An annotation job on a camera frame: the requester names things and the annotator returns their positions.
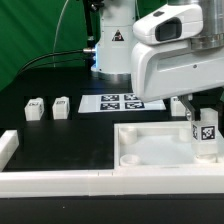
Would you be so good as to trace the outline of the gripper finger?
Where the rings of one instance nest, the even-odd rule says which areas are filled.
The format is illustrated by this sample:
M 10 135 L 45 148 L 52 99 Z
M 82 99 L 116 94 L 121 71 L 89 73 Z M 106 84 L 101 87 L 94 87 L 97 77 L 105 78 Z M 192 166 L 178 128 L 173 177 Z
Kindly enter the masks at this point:
M 199 121 L 201 119 L 200 110 L 192 104 L 192 94 L 179 96 L 178 99 L 185 107 L 185 116 L 188 121 Z

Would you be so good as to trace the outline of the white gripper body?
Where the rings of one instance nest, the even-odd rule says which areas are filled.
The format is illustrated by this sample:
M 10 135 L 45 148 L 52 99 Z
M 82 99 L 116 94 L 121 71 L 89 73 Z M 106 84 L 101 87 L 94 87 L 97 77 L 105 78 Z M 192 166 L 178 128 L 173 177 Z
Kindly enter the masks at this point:
M 134 94 L 144 102 L 224 86 L 224 3 L 167 3 L 133 25 Z

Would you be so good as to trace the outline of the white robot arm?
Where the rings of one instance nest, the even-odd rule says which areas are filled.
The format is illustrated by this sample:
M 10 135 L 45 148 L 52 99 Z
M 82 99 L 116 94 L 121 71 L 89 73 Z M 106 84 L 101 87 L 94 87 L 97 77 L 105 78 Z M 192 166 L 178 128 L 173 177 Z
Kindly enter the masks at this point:
M 100 13 L 93 75 L 129 79 L 144 102 L 176 96 L 198 120 L 188 96 L 224 87 L 224 0 L 167 0 L 141 19 L 135 0 L 87 1 Z

